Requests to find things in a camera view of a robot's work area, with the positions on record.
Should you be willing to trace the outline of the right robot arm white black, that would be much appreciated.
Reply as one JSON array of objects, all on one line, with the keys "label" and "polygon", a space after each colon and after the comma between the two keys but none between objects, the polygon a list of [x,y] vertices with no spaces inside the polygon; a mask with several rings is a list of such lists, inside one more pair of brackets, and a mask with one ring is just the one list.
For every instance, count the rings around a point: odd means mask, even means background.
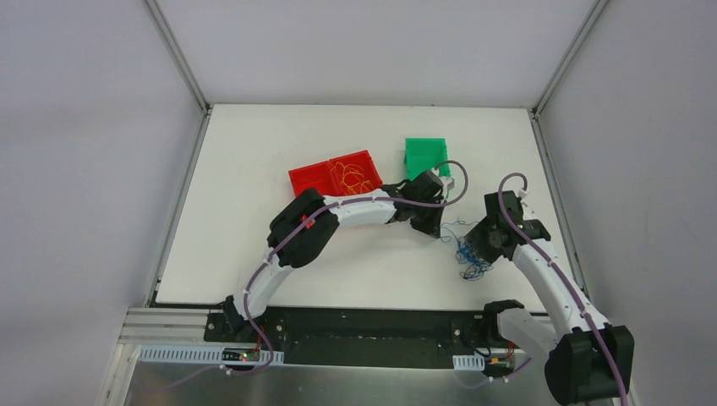
[{"label": "right robot arm white black", "polygon": [[537,321],[515,299],[486,304],[476,328],[481,343],[506,341],[543,366],[547,387],[560,405],[619,398],[629,392],[634,337],[600,314],[559,268],[551,236],[541,221],[524,218],[512,191],[487,194],[486,215],[465,237],[477,256],[509,260],[528,280],[551,324]]}]

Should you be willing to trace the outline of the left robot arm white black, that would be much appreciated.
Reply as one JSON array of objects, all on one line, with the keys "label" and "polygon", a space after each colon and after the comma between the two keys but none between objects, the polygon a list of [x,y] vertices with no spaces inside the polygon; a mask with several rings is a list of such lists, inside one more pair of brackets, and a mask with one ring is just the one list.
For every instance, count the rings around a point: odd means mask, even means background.
[{"label": "left robot arm white black", "polygon": [[361,195],[305,190],[271,221],[258,269],[223,301],[227,333],[238,342],[251,340],[258,330],[256,318],[278,288],[291,272],[316,260],[340,228],[408,222],[420,233],[439,237],[446,194],[453,185],[452,178],[430,169]]}]

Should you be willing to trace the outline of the red two-compartment plastic bin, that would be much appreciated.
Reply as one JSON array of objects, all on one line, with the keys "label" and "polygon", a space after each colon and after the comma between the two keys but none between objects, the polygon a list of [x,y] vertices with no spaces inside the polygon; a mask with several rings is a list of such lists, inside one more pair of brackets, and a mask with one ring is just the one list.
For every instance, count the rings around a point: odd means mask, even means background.
[{"label": "red two-compartment plastic bin", "polygon": [[307,189],[316,189],[321,195],[361,195],[383,185],[367,150],[295,168],[288,176],[296,196]]}]

